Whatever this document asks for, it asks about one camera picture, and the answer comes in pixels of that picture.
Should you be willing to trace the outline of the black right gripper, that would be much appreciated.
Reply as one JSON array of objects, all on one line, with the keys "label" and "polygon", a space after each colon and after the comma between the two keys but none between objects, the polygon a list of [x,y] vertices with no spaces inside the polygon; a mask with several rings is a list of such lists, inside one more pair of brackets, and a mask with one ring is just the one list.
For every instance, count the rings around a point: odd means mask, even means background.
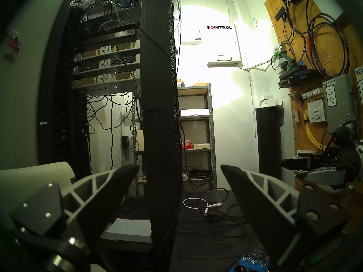
[{"label": "black right gripper", "polygon": [[332,189],[343,189],[348,182],[361,179],[361,147],[329,147],[321,155],[312,157],[291,157],[277,162],[288,170],[306,171],[296,178],[313,182]]}]

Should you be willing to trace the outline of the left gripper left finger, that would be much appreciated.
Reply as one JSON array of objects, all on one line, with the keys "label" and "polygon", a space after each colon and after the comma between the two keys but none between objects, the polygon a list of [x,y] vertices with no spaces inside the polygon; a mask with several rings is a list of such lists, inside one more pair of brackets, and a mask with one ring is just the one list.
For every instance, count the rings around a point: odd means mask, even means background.
[{"label": "left gripper left finger", "polygon": [[62,190],[66,226],[61,238],[74,237],[95,246],[139,169],[139,165],[125,165],[87,176]]}]

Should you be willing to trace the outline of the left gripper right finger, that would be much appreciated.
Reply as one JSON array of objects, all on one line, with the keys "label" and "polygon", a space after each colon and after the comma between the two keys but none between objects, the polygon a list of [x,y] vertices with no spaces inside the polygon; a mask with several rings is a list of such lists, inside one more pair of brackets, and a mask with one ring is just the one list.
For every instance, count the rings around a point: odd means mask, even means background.
[{"label": "left gripper right finger", "polygon": [[[300,233],[293,216],[299,193],[268,175],[230,165],[221,165],[221,170],[273,264],[298,264]],[[286,211],[281,204],[289,196],[296,200],[296,205]]]}]

